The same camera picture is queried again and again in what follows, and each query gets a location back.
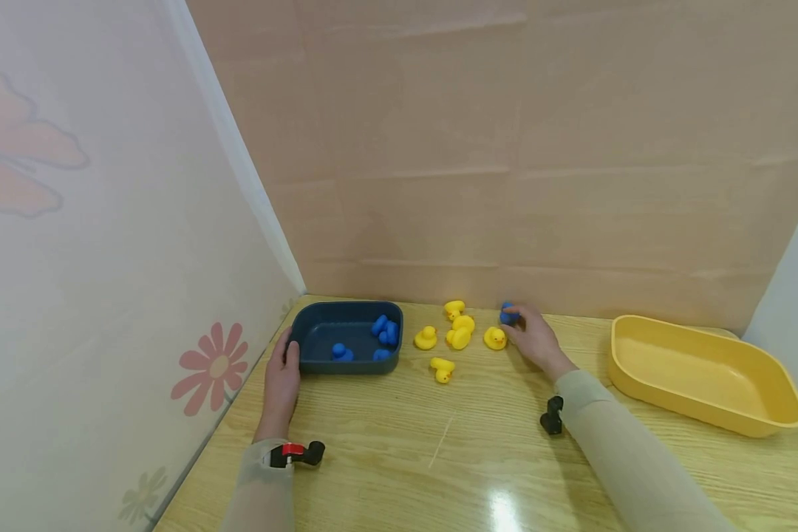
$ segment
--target rubber duck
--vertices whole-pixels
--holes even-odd
[[[444,304],[443,309],[446,311],[449,321],[453,321],[455,318],[459,317],[462,312],[464,312],[464,301],[450,301],[449,303]]]
[[[457,351],[461,351],[470,343],[470,330],[462,327],[459,330],[450,330],[447,332],[447,345]]]
[[[506,308],[514,307],[514,304],[509,302],[503,303],[503,306],[499,309],[499,322],[505,325],[515,325],[517,320],[520,319],[520,314],[518,313],[507,313],[505,311]]]
[[[426,325],[414,337],[414,345],[423,351],[428,351],[437,343],[437,330],[432,325]]]
[[[390,358],[390,351],[387,349],[376,349],[372,354],[373,362],[381,362],[382,360],[386,360],[388,358]]]
[[[470,316],[461,315],[453,320],[453,330],[467,329],[470,332],[476,330],[476,321]]]
[[[395,321],[387,321],[387,343],[395,346],[399,342],[399,325]]]
[[[349,362],[355,359],[355,354],[343,344],[334,344],[331,348],[331,359],[334,362]]]
[[[482,339],[485,341],[485,345],[494,351],[499,351],[508,343],[505,338],[505,332],[499,327],[488,327]]]
[[[378,319],[375,320],[375,323],[372,324],[372,336],[378,336],[378,333],[386,329],[387,327],[387,314],[382,314],[378,316]]]
[[[455,362],[440,357],[433,357],[429,366],[434,368],[434,379],[442,384],[448,383],[451,379],[451,372],[455,371]]]

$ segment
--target yellow container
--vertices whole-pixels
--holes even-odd
[[[735,338],[621,316],[610,379],[631,398],[745,436],[798,427],[798,391],[783,364]]]

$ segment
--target hand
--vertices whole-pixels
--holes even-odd
[[[543,369],[553,382],[556,382],[563,374],[579,369],[564,354],[559,346],[556,333],[538,310],[526,304],[515,304],[514,307],[508,307],[504,311],[510,314],[520,313],[526,324],[523,330],[505,324],[501,325],[509,340],[517,346],[517,349],[520,349],[524,357]]]
[[[299,343],[290,342],[287,352],[284,348],[292,329],[287,328],[278,338],[272,357],[266,364],[265,385],[263,387],[263,414],[254,432],[254,442],[280,437],[287,439],[290,421],[293,419],[296,400],[299,398]]]

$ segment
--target beige sleeve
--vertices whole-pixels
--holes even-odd
[[[593,375],[556,382],[562,420],[629,530],[735,531],[668,448]]]
[[[293,532],[293,467],[269,466],[269,453],[285,442],[267,439],[245,450],[220,532]]]

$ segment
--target white curtain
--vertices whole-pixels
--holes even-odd
[[[0,0],[0,531],[148,530],[303,289],[172,5]]]

